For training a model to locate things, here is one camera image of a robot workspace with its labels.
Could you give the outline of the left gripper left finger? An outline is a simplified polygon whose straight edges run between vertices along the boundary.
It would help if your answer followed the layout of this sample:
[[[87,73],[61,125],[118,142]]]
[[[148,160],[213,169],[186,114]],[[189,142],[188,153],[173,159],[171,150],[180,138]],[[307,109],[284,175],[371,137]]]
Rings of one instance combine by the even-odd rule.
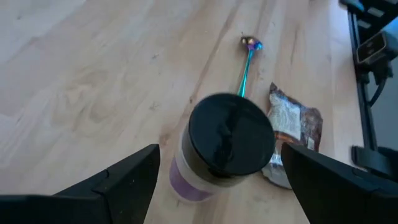
[[[157,183],[160,146],[150,144],[55,195],[66,223],[143,223]]]

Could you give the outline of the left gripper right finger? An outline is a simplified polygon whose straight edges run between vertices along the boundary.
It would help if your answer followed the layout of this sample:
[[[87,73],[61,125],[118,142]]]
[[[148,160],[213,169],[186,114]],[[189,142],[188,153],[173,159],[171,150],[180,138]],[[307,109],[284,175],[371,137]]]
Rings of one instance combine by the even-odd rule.
[[[283,143],[289,184],[310,223],[397,224],[397,183]]]

